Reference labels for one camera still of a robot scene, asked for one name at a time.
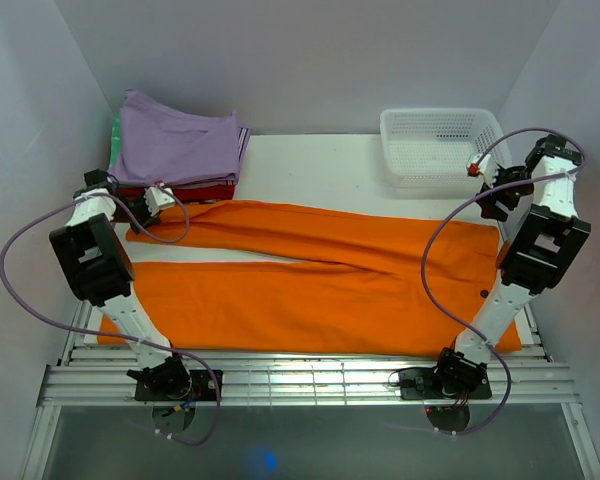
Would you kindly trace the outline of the orange trousers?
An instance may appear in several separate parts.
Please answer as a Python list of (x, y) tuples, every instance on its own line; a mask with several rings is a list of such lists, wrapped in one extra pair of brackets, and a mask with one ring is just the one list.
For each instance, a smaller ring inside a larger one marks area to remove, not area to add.
[(130, 246), (176, 240), (256, 262), (142, 261), (135, 291), (178, 348), (434, 357), (496, 277), (496, 227), (257, 201), (166, 211)]

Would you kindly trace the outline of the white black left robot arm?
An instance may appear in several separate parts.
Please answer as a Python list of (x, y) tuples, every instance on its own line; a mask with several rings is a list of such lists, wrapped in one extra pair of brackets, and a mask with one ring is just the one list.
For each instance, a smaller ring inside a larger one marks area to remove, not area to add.
[(108, 317), (114, 337), (135, 354), (138, 368), (127, 375), (160, 399), (179, 400), (191, 391), (192, 376), (141, 305), (132, 262), (114, 230), (115, 220), (129, 222), (136, 214), (142, 227), (151, 225), (175, 202), (155, 188), (126, 200), (117, 180), (100, 169), (85, 173), (84, 180), (70, 219), (49, 234), (52, 249), (74, 295)]

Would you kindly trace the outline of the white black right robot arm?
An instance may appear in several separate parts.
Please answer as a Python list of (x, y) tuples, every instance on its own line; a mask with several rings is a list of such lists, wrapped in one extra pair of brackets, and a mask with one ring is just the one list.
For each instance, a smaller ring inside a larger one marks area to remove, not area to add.
[(475, 201), (484, 219), (507, 220), (529, 196), (517, 233), (496, 260), (496, 280), (471, 323), (442, 350), (430, 384), (441, 397), (468, 397), (487, 384), (487, 365), (518, 312), (561, 281), (591, 233), (575, 208), (576, 174), (584, 154), (575, 142), (545, 129), (523, 164), (505, 168), (489, 151), (470, 159), (467, 174), (482, 181)]

